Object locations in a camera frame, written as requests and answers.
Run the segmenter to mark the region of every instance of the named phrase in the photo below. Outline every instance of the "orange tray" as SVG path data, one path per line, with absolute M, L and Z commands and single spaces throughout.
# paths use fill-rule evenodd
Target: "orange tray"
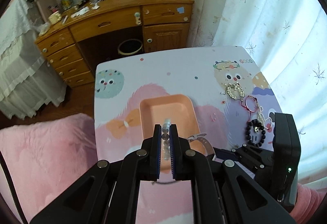
M 152 137 L 154 125 L 162 126 L 165 119 L 170 119 L 172 124 L 176 124 L 179 137 L 188 138 L 200 133 L 192 101 L 182 94 L 142 100 L 140 114 L 143 139 Z M 191 142 L 190 147 L 202 154 L 206 153 L 203 145 L 197 140 Z M 170 170 L 170 160 L 164 160 L 161 155 L 160 171 Z

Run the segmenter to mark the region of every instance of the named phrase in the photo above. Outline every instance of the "wooden desk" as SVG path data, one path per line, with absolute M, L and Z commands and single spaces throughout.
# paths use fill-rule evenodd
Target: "wooden desk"
M 94 81 L 96 50 L 81 50 L 88 39 L 128 27 L 142 27 L 145 52 L 186 47 L 193 0 L 106 0 L 97 10 L 58 22 L 35 43 L 71 87 Z M 135 13 L 140 13 L 138 24 Z

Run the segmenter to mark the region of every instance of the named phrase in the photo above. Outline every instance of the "blue sticky note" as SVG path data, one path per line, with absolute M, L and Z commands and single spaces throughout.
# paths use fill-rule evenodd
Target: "blue sticky note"
M 177 12 L 179 12 L 180 14 L 183 14 L 184 13 L 184 7 L 177 8 Z

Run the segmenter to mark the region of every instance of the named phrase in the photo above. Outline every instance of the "desk drawer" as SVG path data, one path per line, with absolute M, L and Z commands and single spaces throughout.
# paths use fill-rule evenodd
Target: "desk drawer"
M 94 82 L 94 77 L 91 71 L 75 75 L 65 79 L 65 83 L 70 87 L 81 86 L 86 83 Z
M 158 4 L 143 6 L 144 25 L 189 23 L 192 14 L 192 4 Z
M 46 59 L 56 69 L 60 66 L 66 65 L 82 58 L 83 57 L 80 54 L 80 51 L 77 49 L 76 45 L 73 44 L 60 51 L 57 51 L 56 53 L 48 56 Z
M 57 68 L 56 71 L 62 79 L 66 79 L 68 77 L 89 71 L 89 67 L 86 65 L 83 59 L 79 59 Z
M 105 34 L 110 31 L 138 26 L 134 14 L 140 13 L 140 7 L 116 10 L 95 17 L 90 17 L 70 26 L 76 42 Z
M 57 52 L 58 50 L 63 49 L 71 44 L 74 44 L 72 35 L 70 34 L 68 28 L 64 28 L 59 32 L 51 35 L 45 40 L 41 41 L 38 44 L 40 51 L 42 51 L 45 57 L 48 57 L 52 53 Z

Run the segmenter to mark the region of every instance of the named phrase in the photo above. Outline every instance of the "pink sleeve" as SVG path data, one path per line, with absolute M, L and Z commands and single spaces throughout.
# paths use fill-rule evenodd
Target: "pink sleeve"
M 325 197 L 326 192 L 317 192 L 316 190 L 298 184 L 298 195 L 295 207 L 290 215 L 297 224 L 305 224 L 319 207 Z

